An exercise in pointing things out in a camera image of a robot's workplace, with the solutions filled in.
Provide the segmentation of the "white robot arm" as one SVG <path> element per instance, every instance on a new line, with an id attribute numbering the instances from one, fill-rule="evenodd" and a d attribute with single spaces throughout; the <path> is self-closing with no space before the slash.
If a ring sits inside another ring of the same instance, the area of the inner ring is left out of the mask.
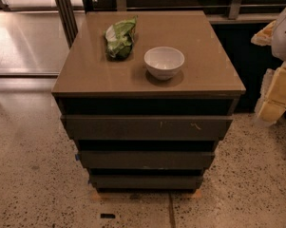
<path id="1" fill-rule="evenodd" d="M 286 8 L 275 21 L 256 33 L 251 42 L 270 46 L 272 55 L 282 61 L 276 70 L 266 70 L 255 107 L 256 121 L 272 125 L 286 112 Z"/>

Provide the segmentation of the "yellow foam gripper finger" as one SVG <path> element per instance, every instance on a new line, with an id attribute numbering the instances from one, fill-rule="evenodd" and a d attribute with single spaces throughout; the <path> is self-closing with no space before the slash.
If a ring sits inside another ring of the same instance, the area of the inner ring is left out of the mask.
<path id="1" fill-rule="evenodd" d="M 267 26 L 265 26 L 251 38 L 251 42 L 257 46 L 270 46 L 272 44 L 275 24 L 276 20 L 270 22 Z"/>
<path id="2" fill-rule="evenodd" d="M 275 124 L 286 111 L 286 62 L 276 70 L 268 68 L 263 76 L 260 98 L 255 107 L 256 117 Z"/>

